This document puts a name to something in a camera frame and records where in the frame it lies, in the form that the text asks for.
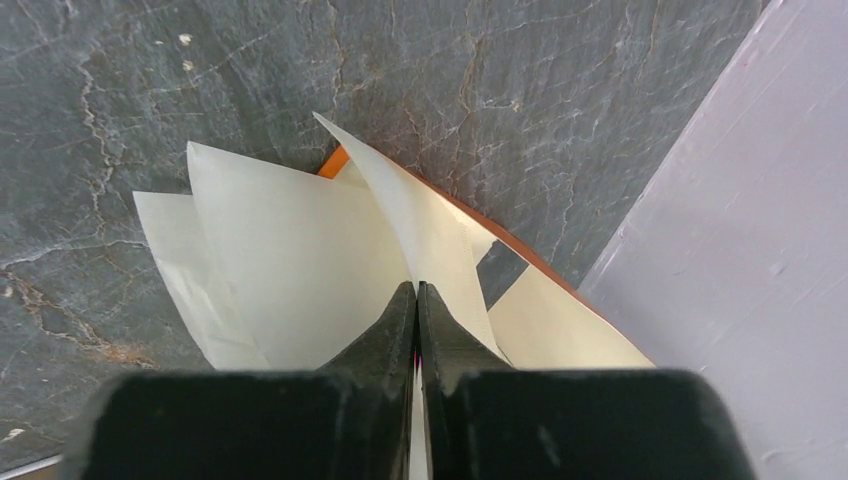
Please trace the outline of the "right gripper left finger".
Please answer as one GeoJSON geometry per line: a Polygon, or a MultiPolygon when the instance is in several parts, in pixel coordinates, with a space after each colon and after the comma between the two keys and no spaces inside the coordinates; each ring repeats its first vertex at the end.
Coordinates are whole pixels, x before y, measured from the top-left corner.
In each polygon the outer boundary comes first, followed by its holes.
{"type": "Polygon", "coordinates": [[[416,295],[315,370],[141,372],[106,383],[64,448],[64,479],[405,479],[416,295]]]}

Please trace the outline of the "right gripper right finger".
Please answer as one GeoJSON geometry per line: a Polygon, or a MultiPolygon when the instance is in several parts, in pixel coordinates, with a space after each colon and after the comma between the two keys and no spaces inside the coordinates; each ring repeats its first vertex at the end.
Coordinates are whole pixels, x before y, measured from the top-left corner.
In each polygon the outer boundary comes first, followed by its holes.
{"type": "Polygon", "coordinates": [[[521,370],[417,299],[433,479],[751,479],[728,410],[678,369],[521,370]]]}

